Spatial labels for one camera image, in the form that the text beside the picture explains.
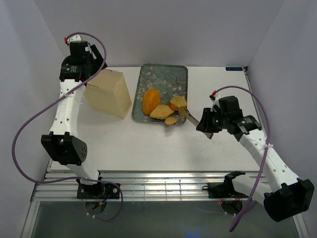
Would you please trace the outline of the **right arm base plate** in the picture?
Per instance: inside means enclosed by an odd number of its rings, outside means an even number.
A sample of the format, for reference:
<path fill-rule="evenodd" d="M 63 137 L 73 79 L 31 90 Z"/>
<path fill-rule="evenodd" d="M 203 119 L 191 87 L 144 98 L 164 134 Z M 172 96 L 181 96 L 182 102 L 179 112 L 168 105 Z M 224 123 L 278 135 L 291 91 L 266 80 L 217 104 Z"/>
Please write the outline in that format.
<path fill-rule="evenodd" d="M 224 183 L 209 182 L 202 187 L 202 190 L 208 192 L 209 198 L 247 198 L 247 196 L 242 193 L 230 190 Z"/>

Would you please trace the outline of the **small round bread piece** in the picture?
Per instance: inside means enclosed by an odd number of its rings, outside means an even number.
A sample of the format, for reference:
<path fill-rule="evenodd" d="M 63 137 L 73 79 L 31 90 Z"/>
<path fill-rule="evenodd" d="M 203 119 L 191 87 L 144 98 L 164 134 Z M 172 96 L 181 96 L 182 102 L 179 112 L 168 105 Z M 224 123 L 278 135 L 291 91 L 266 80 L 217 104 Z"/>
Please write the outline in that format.
<path fill-rule="evenodd" d="M 178 119 L 176 117 L 167 117 L 164 122 L 166 125 L 173 125 L 177 123 L 177 121 Z"/>

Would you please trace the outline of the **orange crumbed oval bread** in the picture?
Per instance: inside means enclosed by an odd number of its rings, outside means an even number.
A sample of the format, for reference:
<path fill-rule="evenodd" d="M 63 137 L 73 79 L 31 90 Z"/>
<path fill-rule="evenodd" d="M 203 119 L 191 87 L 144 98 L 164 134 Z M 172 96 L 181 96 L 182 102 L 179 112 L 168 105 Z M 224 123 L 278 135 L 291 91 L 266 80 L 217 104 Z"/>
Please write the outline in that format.
<path fill-rule="evenodd" d="M 149 89 L 148 91 L 146 91 L 142 100 L 142 110 L 144 115 L 149 116 L 159 104 L 159 92 L 156 89 Z"/>

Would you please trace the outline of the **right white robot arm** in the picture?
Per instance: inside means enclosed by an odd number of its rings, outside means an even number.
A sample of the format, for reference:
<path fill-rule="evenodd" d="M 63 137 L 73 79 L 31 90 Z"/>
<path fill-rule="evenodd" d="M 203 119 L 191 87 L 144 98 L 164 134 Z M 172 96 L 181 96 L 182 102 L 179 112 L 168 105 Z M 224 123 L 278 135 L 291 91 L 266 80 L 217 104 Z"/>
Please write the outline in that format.
<path fill-rule="evenodd" d="M 273 146 L 266 143 L 262 127 L 253 116 L 245 117 L 241 110 L 231 115 L 205 108 L 196 130 L 217 133 L 223 129 L 233 134 L 262 168 L 268 183 L 258 183 L 253 198 L 274 221 L 280 222 L 308 210 L 314 185 L 286 166 Z"/>

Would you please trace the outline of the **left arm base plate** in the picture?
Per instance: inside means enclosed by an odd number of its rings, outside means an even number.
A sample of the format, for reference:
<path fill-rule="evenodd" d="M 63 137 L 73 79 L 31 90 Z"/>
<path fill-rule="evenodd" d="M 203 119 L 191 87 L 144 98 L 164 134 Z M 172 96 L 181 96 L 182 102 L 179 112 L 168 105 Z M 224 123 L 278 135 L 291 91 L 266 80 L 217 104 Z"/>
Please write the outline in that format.
<path fill-rule="evenodd" d="M 120 197 L 120 184 L 96 183 L 93 185 L 79 184 L 77 199 L 118 199 Z"/>

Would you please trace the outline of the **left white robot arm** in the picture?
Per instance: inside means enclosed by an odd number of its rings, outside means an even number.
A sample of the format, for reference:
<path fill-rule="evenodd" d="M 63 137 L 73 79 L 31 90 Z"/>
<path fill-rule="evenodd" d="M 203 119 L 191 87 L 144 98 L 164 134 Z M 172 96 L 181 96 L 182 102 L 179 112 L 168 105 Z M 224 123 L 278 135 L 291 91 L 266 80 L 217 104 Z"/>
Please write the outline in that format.
<path fill-rule="evenodd" d="M 41 137 L 41 144 L 53 161 L 71 169 L 78 177 L 77 182 L 88 188 L 94 198 L 100 198 L 105 193 L 105 186 L 96 181 L 100 178 L 100 173 L 87 159 L 87 144 L 78 138 L 77 119 L 86 89 L 83 82 L 98 71 L 103 57 L 95 45 L 90 45 L 79 35 L 66 42 L 70 55 L 61 64 L 61 101 L 57 105 L 49 133 Z"/>

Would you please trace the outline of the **beige paper bag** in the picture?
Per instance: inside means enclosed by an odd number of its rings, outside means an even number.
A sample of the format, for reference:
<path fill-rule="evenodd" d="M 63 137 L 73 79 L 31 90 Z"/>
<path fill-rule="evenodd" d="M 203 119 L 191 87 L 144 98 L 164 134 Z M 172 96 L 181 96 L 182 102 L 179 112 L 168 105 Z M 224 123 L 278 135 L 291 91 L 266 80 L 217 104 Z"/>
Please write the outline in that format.
<path fill-rule="evenodd" d="M 124 119 L 132 105 L 124 74 L 103 69 L 86 84 L 84 96 L 93 109 Z"/>

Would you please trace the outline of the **pale bread piece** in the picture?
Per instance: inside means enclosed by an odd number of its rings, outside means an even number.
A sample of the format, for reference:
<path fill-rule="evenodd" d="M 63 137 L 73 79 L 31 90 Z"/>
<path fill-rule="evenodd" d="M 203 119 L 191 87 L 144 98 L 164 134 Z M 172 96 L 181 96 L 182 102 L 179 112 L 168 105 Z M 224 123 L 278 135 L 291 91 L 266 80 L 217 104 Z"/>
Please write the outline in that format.
<path fill-rule="evenodd" d="M 158 105 L 151 113 L 150 117 L 164 120 L 167 117 L 169 117 L 171 114 L 173 114 L 175 110 L 170 108 L 168 105 Z"/>

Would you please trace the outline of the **metal tongs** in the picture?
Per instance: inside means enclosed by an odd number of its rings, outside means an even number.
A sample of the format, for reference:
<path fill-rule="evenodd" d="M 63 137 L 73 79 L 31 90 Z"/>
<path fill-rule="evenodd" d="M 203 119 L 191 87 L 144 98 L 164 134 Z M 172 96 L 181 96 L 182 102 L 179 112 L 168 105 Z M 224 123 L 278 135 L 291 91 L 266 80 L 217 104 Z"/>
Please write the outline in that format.
<path fill-rule="evenodd" d="M 179 114 L 183 117 L 185 117 L 189 122 L 191 122 L 195 127 L 197 127 L 199 125 L 199 121 L 191 115 L 191 113 L 189 112 L 189 110 L 186 107 L 180 107 L 179 108 Z M 206 133 L 203 132 L 203 134 L 208 138 L 208 139 L 212 139 L 213 137 L 213 133 Z"/>

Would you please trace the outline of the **sliced baguette bread piece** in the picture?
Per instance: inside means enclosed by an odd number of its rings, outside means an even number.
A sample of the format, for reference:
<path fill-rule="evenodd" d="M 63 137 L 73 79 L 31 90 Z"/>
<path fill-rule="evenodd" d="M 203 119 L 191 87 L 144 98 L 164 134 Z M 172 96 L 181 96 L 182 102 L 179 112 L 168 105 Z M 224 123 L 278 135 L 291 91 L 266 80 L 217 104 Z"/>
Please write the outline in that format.
<path fill-rule="evenodd" d="M 179 111 L 181 107 L 187 107 L 187 101 L 181 96 L 175 96 L 170 100 L 168 105 L 171 109 Z"/>

